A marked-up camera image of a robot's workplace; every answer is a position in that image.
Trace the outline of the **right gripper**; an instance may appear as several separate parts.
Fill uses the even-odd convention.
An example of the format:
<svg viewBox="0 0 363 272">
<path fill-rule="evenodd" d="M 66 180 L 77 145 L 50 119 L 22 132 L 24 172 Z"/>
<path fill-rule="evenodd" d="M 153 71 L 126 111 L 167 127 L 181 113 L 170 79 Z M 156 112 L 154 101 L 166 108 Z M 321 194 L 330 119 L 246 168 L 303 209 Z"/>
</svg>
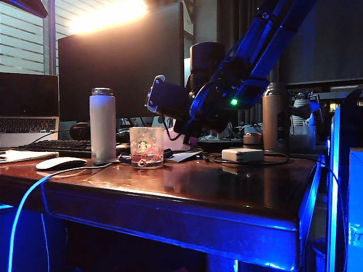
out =
<svg viewBox="0 0 363 272">
<path fill-rule="evenodd" d="M 176 120 L 174 125 L 174 132 L 184 135 L 185 144 L 190 137 L 198 138 L 203 129 L 218 130 L 218 114 L 208 102 L 216 85 L 209 81 L 225 56 L 225 47 L 217 42 L 197 43 L 191 46 L 190 56 L 190 84 L 203 86 L 191 104 L 187 119 Z"/>
</svg>

